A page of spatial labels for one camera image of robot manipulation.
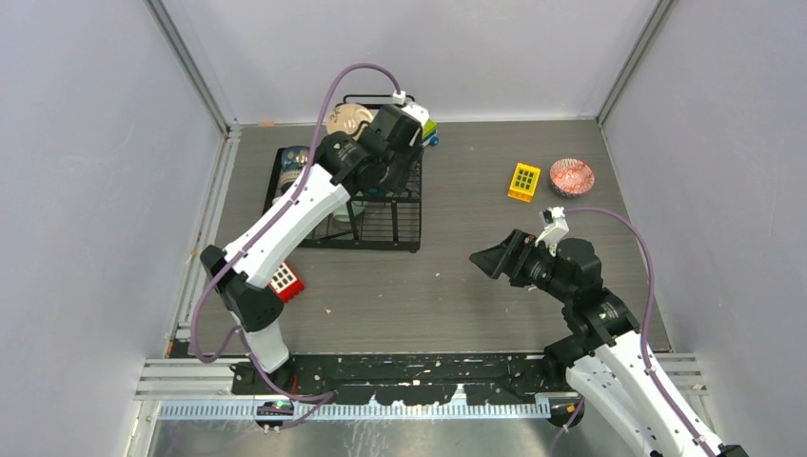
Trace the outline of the beige bowl with brown markings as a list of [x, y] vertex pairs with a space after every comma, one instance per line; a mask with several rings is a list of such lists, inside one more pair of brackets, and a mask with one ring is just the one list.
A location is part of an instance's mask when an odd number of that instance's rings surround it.
[[343, 103], [327, 116], [325, 129], [328, 134], [343, 132], [358, 139], [362, 131], [374, 120], [374, 113], [367, 107], [355, 103]]

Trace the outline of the red white patterned bowl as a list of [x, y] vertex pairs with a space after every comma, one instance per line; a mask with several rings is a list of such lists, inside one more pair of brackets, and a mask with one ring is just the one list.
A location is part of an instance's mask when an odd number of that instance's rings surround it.
[[589, 192], [596, 183], [591, 167], [580, 159], [562, 158], [550, 167], [550, 187], [565, 198], [577, 198]]

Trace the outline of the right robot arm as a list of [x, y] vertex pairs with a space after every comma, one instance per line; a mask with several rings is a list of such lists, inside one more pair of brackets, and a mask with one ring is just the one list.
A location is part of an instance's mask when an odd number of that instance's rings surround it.
[[513, 287], [535, 287], [561, 302], [572, 333], [545, 348], [544, 381], [578, 392], [635, 455], [745, 455], [704, 423], [642, 342], [638, 319], [604, 285], [590, 242], [568, 238], [550, 249], [515, 229], [469, 260], [491, 279], [504, 275]]

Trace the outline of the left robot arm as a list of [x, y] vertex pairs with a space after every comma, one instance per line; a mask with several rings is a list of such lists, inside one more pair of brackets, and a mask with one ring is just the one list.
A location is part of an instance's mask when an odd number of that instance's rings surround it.
[[240, 327], [257, 364], [255, 381], [284, 392], [292, 379], [279, 318], [283, 301], [269, 281], [278, 266], [327, 216], [358, 193], [400, 189], [423, 155], [427, 108], [407, 102], [381, 106], [355, 134], [329, 133], [310, 148], [304, 169], [280, 200], [224, 248], [207, 246], [200, 260]]

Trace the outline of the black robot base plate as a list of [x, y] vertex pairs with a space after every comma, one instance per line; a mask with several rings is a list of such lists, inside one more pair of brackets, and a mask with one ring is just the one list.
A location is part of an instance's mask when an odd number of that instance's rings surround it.
[[542, 354], [298, 354], [267, 376], [250, 362], [229, 368], [234, 394], [283, 390], [309, 403], [326, 396], [332, 405], [443, 406], [463, 393], [471, 406], [526, 405], [540, 397], [552, 408], [588, 404]]

